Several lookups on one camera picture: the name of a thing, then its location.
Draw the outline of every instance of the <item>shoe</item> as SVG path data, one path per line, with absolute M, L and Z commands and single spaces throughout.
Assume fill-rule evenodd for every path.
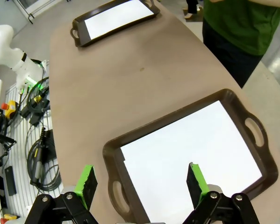
M 193 14 L 188 13 L 188 14 L 186 14 L 186 15 L 185 15 L 185 17 L 184 17 L 184 18 L 185 18 L 186 20 L 188 20 L 188 19 L 190 19 L 190 18 L 192 17 L 192 15 L 193 15 Z

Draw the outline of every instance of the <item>brown tray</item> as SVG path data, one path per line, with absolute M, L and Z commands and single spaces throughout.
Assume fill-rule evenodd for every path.
M 90 38 L 90 35 L 88 33 L 88 30 L 87 30 L 87 27 L 86 27 L 86 24 L 85 24 L 85 20 L 99 14 L 99 13 L 102 13 L 110 8 L 113 8 L 115 6 L 118 6 L 124 2 L 127 2 L 129 0 L 113 0 L 111 2 L 108 2 L 102 6 L 99 6 L 98 8 L 92 10 L 92 11 L 89 11 L 77 18 L 75 18 L 73 21 L 72 21 L 72 29 L 70 30 L 70 35 L 71 37 L 74 39 L 74 42 L 75 42 L 75 46 L 76 47 L 86 47 L 86 46 L 89 46 L 90 44 L 92 43 L 95 43 L 107 36 L 110 36 L 116 32 L 119 32 L 120 30 L 123 30 L 123 29 L 126 29 L 128 27 L 131 27 L 133 25 L 136 25 L 138 23 L 141 23 L 143 21 L 146 21 L 146 20 L 149 20 L 149 19 L 152 19 L 154 18 L 158 13 L 159 13 L 159 9 L 155 6 L 154 4 L 154 0 L 140 0 L 146 7 L 148 7 L 152 12 L 153 12 L 153 15 L 150 15 L 150 16 L 146 16 L 142 19 L 139 19 L 139 20 L 136 20 L 136 21 L 133 21 L 131 23 L 128 23 L 122 27 L 119 27 L 117 29 L 114 29 L 104 35 L 101 35 L 97 38 L 94 38 L 94 39 L 91 39 Z
M 162 118 L 152 121 L 149 124 L 121 135 L 105 144 L 103 148 L 103 157 L 109 176 L 109 197 L 116 211 L 124 218 L 126 222 L 144 224 L 149 223 L 150 221 L 125 168 L 125 159 L 120 147 L 131 143 L 149 133 L 152 133 L 170 123 L 173 123 L 189 114 L 192 114 L 218 100 L 221 102 L 241 133 L 262 174 L 261 178 L 259 178 L 243 192 L 246 193 L 251 200 L 276 182 L 278 178 L 278 170 L 276 163 L 270 153 L 268 138 L 263 125 L 257 117 L 244 108 L 243 104 L 233 91 L 224 89 L 168 115 L 165 115 Z M 253 132 L 245 124 L 248 118 L 251 118 L 259 127 L 263 138 L 262 146 L 257 146 Z M 129 211 L 125 211 L 118 203 L 118 196 L 115 196 L 113 189 L 114 182 L 119 182 L 121 184 L 122 194 L 126 203 L 129 205 Z

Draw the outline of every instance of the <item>sheet of paper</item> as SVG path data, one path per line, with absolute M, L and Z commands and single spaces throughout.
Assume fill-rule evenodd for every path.
M 85 20 L 85 24 L 90 38 L 94 39 L 149 15 L 153 12 L 143 3 L 130 0 Z
M 125 166 L 151 222 L 180 224 L 193 210 L 187 169 L 198 163 L 207 184 L 226 196 L 261 172 L 219 101 L 121 147 Z

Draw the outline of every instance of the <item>screw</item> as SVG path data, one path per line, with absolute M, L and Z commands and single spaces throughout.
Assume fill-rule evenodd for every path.
M 243 197 L 241 195 L 236 195 L 235 199 L 237 199 L 238 201 L 241 201 L 243 199 Z
M 68 194 L 68 195 L 66 196 L 66 198 L 67 198 L 68 200 L 70 200 L 70 199 L 72 199 L 72 195 L 71 195 L 71 194 Z
M 213 193 L 210 193 L 210 197 L 213 198 L 213 199 L 215 199 L 215 198 L 218 197 L 218 195 L 217 195 L 215 192 L 213 192 Z

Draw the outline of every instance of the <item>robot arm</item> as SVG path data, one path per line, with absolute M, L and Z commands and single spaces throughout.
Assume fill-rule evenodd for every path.
M 0 25 L 0 65 L 9 67 L 17 74 L 16 87 L 21 89 L 24 87 L 27 77 L 39 81 L 42 77 L 43 69 L 32 62 L 22 50 L 10 48 L 13 34 L 11 26 Z

